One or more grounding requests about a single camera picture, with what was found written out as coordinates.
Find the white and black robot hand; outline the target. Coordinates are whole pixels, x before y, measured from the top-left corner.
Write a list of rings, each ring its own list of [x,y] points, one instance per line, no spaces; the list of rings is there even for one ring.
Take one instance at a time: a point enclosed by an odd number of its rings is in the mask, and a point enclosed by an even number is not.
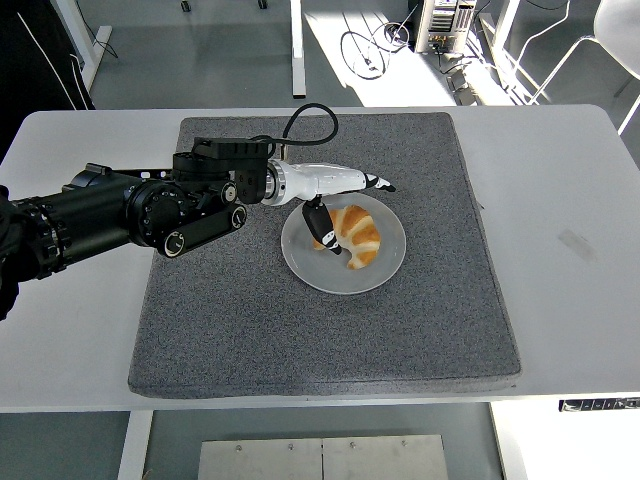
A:
[[[266,191],[262,203],[279,206],[294,198],[304,200],[302,215],[313,238],[335,254],[342,252],[323,195],[357,192],[368,188],[394,192],[396,188],[382,177],[360,170],[328,164],[288,164],[269,160]]]

